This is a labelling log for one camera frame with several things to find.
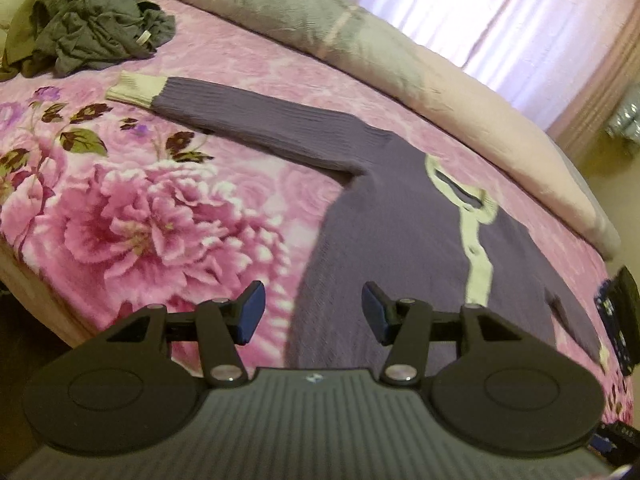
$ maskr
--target sheer curtain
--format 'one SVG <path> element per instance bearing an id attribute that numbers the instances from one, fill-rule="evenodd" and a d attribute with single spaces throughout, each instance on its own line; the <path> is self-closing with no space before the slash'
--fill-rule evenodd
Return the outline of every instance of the sheer curtain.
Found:
<path id="1" fill-rule="evenodd" d="M 543 130 L 588 86 L 607 54 L 615 50 L 625 25 L 636 19 L 638 4 L 638 0 L 353 1 L 498 92 Z"/>

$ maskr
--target floor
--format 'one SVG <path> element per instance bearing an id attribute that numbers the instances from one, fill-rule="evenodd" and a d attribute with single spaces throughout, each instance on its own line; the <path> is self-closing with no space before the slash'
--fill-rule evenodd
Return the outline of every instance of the floor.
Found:
<path id="1" fill-rule="evenodd" d="M 67 350 L 0 283 L 0 475 L 37 447 L 22 414 L 24 385 L 36 370 Z"/>

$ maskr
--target silver bolt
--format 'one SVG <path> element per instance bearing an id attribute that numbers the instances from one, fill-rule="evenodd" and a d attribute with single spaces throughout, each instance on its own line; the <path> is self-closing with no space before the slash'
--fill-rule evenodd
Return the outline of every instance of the silver bolt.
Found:
<path id="1" fill-rule="evenodd" d="M 410 381 L 418 374 L 411 365 L 391 365 L 385 370 L 385 375 L 395 381 Z"/>
<path id="2" fill-rule="evenodd" d="M 242 377 L 242 370 L 236 365 L 218 365 L 211 369 L 211 377 L 219 381 L 235 381 Z"/>
<path id="3" fill-rule="evenodd" d="M 320 381 L 324 379 L 324 376 L 320 374 L 309 374 L 308 376 L 305 377 L 305 379 L 310 383 L 318 384 Z"/>

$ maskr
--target round black disc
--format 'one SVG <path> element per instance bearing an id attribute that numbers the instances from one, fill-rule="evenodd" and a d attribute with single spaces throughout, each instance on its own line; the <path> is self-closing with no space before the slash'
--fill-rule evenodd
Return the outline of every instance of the round black disc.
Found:
<path id="1" fill-rule="evenodd" d="M 196 405 L 196 381 L 180 365 L 131 348 L 70 352 L 28 384 L 24 411 L 49 444 L 79 454 L 119 454 L 150 446 L 182 427 Z"/>
<path id="2" fill-rule="evenodd" d="M 511 456 L 584 444 L 604 408 L 599 382 L 542 343 L 492 342 L 444 368 L 431 403 L 453 433 Z"/>

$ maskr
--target pink floral blanket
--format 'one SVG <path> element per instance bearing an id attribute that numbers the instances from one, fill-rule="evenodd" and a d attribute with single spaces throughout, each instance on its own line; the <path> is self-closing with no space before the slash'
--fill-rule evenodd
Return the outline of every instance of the pink floral blanket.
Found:
<path id="1" fill-rule="evenodd" d="M 239 351 L 249 368 L 281 366 L 298 283 L 340 193 L 328 174 L 105 101 L 124 69 L 341 110 L 439 156 L 456 179 L 488 189 L 529 227 L 608 345 L 593 304 L 603 261 L 494 166 L 350 76 L 175 0 L 157 1 L 176 15 L 178 33 L 153 59 L 0 86 L 0 232 L 90 332 L 149 303 L 189 310 L 262 280 L 267 309 Z M 605 419 L 630 421 L 630 382 L 613 352 L 605 374 L 559 325 L 556 337 L 602 383 Z M 193 346 L 174 356 L 196 362 Z"/>

